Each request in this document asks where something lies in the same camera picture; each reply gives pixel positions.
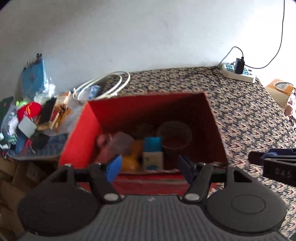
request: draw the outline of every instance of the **red hat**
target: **red hat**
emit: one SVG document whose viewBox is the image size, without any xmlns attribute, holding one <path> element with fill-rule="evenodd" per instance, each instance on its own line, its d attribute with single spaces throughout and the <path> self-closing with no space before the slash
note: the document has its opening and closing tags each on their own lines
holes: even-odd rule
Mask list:
<svg viewBox="0 0 296 241">
<path fill-rule="evenodd" d="M 42 106 L 36 102 L 30 102 L 29 104 L 23 106 L 17 111 L 17 118 L 19 121 L 23 119 L 24 116 L 30 119 L 36 117 L 40 114 Z"/>
</svg>

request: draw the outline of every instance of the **black cable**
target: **black cable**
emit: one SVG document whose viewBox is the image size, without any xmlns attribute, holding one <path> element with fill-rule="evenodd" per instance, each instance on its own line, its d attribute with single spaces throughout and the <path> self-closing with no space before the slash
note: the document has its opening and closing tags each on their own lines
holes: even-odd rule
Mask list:
<svg viewBox="0 0 296 241">
<path fill-rule="evenodd" d="M 283 20 L 282 20 L 282 23 L 281 23 L 281 43 L 282 43 L 282 41 L 283 41 L 284 18 L 285 18 L 285 1 L 286 1 L 286 0 L 284 0 Z M 267 66 L 268 66 L 268 65 L 274 60 L 274 58 L 277 56 L 277 54 L 279 53 L 279 50 L 281 49 L 281 43 L 280 43 L 280 45 L 279 45 L 279 49 L 278 49 L 276 55 L 275 55 L 275 56 L 272 58 L 272 60 L 271 60 L 267 65 L 265 65 L 264 67 L 261 67 L 261 68 L 254 68 L 254 67 L 248 66 L 248 65 L 246 65 L 246 64 L 245 64 L 245 66 L 247 66 L 247 67 L 249 67 L 249 68 L 252 68 L 252 69 L 263 69 L 263 68 L 267 67 Z"/>
<path fill-rule="evenodd" d="M 190 76 L 193 76 L 193 75 L 196 75 L 196 74 L 200 74 L 200 75 L 203 75 L 204 77 L 208 78 L 209 80 L 213 81 L 217 86 L 220 86 L 220 84 L 221 84 L 220 78 L 214 73 L 214 69 L 218 68 L 218 66 L 214 66 L 213 68 L 209 68 L 209 67 L 199 67 L 199 68 L 205 68 L 205 69 L 207 69 L 207 70 L 212 70 L 213 75 L 215 75 L 216 78 L 218 79 L 218 83 L 216 82 L 216 80 L 215 80 L 214 78 L 212 79 L 212 78 L 210 78 L 207 74 L 200 73 L 200 72 L 198 72 L 197 70 L 194 70 L 193 73 L 188 73 L 188 74 L 186 74 L 186 75 L 183 77 L 183 79 L 185 80 L 185 79 L 187 79 L 187 78 L 190 77 Z"/>
<path fill-rule="evenodd" d="M 241 51 L 241 53 L 242 53 L 242 57 L 244 57 L 244 53 L 242 52 L 242 50 L 239 47 L 233 46 L 233 48 L 238 48 Z"/>
</svg>

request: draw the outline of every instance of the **screw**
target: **screw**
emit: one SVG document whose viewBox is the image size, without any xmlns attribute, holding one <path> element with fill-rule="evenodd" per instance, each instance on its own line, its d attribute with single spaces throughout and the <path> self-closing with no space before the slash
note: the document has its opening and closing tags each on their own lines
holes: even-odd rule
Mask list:
<svg viewBox="0 0 296 241">
<path fill-rule="evenodd" d="M 109 201 L 109 202 L 114 202 L 114 201 L 117 201 L 119 199 L 119 196 L 115 193 L 107 193 L 105 196 L 104 196 L 104 199 Z"/>
<path fill-rule="evenodd" d="M 197 201 L 200 198 L 200 196 L 196 193 L 188 193 L 185 195 L 184 198 L 188 201 Z"/>
</svg>

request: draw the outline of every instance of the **power strip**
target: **power strip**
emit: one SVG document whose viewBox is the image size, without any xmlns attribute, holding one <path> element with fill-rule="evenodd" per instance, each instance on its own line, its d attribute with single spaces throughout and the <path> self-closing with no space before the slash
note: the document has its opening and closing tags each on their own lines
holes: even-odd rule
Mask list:
<svg viewBox="0 0 296 241">
<path fill-rule="evenodd" d="M 250 83 L 254 83 L 256 76 L 250 73 L 246 68 L 244 68 L 242 74 L 236 74 L 234 71 L 235 65 L 223 64 L 222 65 L 222 74 L 224 77 L 234 80 L 242 80 Z"/>
</svg>

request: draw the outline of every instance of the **clutter pile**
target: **clutter pile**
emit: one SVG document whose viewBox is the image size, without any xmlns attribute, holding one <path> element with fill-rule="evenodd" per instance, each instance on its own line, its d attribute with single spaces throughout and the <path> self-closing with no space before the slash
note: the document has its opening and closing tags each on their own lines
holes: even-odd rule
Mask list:
<svg viewBox="0 0 296 241">
<path fill-rule="evenodd" d="M 49 142 L 46 130 L 59 133 L 72 113 L 67 105 L 70 91 L 54 96 L 55 85 L 47 78 L 41 54 L 22 71 L 22 100 L 13 97 L 0 102 L 0 151 L 3 157 L 35 154 Z"/>
</svg>

